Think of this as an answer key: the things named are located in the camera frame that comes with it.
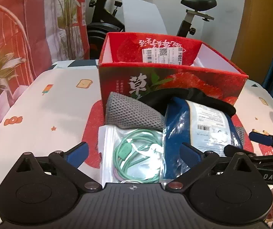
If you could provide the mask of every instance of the plastic packaging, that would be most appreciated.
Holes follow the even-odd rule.
[[[177,97],[168,104],[163,131],[165,165],[161,182],[168,182],[186,172],[189,167],[180,158],[183,142],[198,150],[214,151],[224,156],[228,144],[242,148],[231,118],[216,109]]]
[[[105,125],[99,128],[98,150],[102,186],[159,181],[164,152],[161,132]]]

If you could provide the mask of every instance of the green cable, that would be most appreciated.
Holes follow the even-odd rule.
[[[132,151],[132,143],[136,141],[143,141],[146,144],[140,146],[138,151],[148,151],[152,144],[161,145],[161,141],[157,138],[157,136],[148,129],[137,129],[130,134],[128,134],[125,138],[122,139],[120,144],[114,149],[113,152],[113,163],[114,167],[117,170],[117,174],[124,180],[135,180],[142,183],[156,183],[159,181],[160,171],[152,178],[149,179],[141,179],[137,177],[132,177],[127,174],[128,168],[143,162],[144,160],[148,159],[149,157],[144,157],[139,160],[133,161],[140,153],[135,151],[128,159],[128,155]]]

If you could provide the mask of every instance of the white shipping label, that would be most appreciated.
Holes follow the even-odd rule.
[[[224,157],[224,147],[231,144],[231,131],[225,114],[198,103],[186,102],[190,111],[190,144],[202,152],[214,151]]]
[[[182,65],[182,47],[148,48],[142,50],[144,63]]]

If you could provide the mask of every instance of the brown door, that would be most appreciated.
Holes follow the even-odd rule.
[[[245,0],[232,62],[262,83],[273,58],[273,0]]]

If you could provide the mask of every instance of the open cardboard box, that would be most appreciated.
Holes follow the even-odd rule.
[[[142,49],[182,47],[182,65],[143,63]],[[200,40],[150,33],[108,33],[99,59],[103,106],[110,92],[139,99],[157,89],[198,88],[234,104],[248,76]]]

